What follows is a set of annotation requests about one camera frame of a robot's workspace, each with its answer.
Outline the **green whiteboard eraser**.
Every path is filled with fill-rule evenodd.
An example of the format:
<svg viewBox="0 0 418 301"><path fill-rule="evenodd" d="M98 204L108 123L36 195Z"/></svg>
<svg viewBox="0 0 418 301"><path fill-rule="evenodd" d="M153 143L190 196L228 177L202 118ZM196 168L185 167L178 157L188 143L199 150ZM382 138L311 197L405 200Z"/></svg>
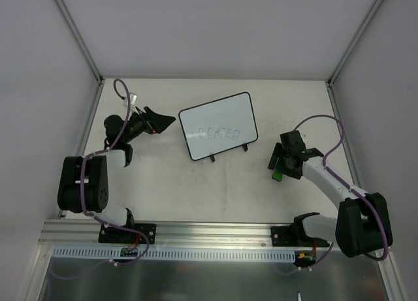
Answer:
<svg viewBox="0 0 418 301"><path fill-rule="evenodd" d="M283 180L283 174L280 171L275 170L272 174L272 179L281 182Z"/></svg>

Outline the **small black-framed whiteboard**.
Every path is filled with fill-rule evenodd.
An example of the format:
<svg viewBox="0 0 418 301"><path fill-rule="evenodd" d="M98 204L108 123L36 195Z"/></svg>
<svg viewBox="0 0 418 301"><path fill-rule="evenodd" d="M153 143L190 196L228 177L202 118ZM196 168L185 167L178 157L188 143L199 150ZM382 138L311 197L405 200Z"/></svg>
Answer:
<svg viewBox="0 0 418 301"><path fill-rule="evenodd" d="M178 118L192 161L251 144L259 137L246 91L183 109Z"/></svg>

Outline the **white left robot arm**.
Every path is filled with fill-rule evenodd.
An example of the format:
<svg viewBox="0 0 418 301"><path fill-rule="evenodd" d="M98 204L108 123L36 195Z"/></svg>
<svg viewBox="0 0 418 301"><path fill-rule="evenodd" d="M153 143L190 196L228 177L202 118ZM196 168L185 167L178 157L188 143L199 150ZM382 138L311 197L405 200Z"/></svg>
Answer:
<svg viewBox="0 0 418 301"><path fill-rule="evenodd" d="M114 228L121 242L135 238L137 228L130 209L111 201L108 171L131 164L133 147L130 142L142 133L161 134L176 121L173 116L158 114L149 107L136 108L125 119L118 115L104 120L104 149L85 157L64 158L57 193L60 210L84 214L106 228Z"/></svg>

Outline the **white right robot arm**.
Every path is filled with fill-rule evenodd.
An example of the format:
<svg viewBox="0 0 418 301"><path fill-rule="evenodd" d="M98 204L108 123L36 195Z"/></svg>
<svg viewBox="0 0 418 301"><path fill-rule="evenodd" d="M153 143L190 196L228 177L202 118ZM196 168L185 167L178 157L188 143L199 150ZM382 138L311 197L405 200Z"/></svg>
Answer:
<svg viewBox="0 0 418 301"><path fill-rule="evenodd" d="M300 246L314 240L337 244L346 257L382 252L386 259L393 244L389 211L385 197L349 184L325 161L317 148L307 148L299 131L281 134L268 169L278 182L284 177L313 183L335 206L335 218L317 212L298 215L289 226L288 236Z"/></svg>

